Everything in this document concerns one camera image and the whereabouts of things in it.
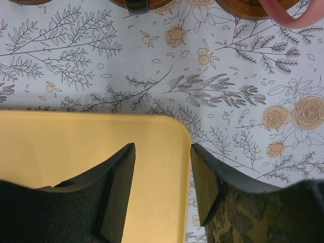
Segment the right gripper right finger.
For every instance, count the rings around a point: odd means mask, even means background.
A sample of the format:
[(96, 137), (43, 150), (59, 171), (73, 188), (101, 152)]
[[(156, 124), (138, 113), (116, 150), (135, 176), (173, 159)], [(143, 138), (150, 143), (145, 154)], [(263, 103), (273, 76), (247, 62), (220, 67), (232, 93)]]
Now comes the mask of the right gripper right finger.
[(190, 156), (208, 242), (323, 242), (323, 180), (280, 188), (232, 168), (199, 144)]

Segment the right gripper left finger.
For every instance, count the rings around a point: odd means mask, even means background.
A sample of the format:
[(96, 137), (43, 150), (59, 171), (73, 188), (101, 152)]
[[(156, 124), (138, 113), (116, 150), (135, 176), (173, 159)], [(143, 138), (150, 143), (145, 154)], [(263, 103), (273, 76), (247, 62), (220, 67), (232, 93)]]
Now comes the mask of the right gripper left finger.
[(136, 148), (51, 187), (1, 181), (1, 242), (121, 242)]

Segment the brown wooden coaster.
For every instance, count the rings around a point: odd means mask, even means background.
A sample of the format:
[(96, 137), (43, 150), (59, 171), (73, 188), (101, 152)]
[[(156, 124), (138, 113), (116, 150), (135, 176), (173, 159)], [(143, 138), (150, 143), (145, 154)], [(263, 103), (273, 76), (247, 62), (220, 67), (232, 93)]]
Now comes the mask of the brown wooden coaster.
[[(229, 14), (247, 20), (269, 19), (269, 15), (259, 1), (216, 1)], [(294, 16), (302, 14), (309, 5), (308, 1), (279, 1)]]
[(41, 5), (50, 2), (51, 0), (9, 0), (10, 2), (20, 5)]
[(112, 3), (118, 5), (119, 7), (134, 7), (135, 5), (143, 5), (146, 6), (149, 10), (154, 10), (160, 7), (165, 6), (170, 3), (171, 0), (110, 0)]

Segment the cream mug pink outside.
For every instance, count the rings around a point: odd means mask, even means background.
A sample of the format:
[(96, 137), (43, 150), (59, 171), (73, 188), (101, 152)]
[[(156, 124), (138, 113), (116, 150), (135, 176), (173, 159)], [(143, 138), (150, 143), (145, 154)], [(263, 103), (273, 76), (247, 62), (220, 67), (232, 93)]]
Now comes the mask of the cream mug pink outside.
[(296, 16), (286, 10), (279, 1), (259, 1), (274, 22), (290, 29), (306, 28), (323, 18), (323, 1), (310, 1), (302, 14)]

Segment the purple mug black handle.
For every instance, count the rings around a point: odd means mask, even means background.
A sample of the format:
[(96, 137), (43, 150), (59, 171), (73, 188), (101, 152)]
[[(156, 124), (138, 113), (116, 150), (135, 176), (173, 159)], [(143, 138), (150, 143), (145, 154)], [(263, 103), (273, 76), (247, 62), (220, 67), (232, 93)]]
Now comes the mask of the purple mug black handle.
[(141, 15), (149, 11), (148, 0), (124, 0), (130, 14)]

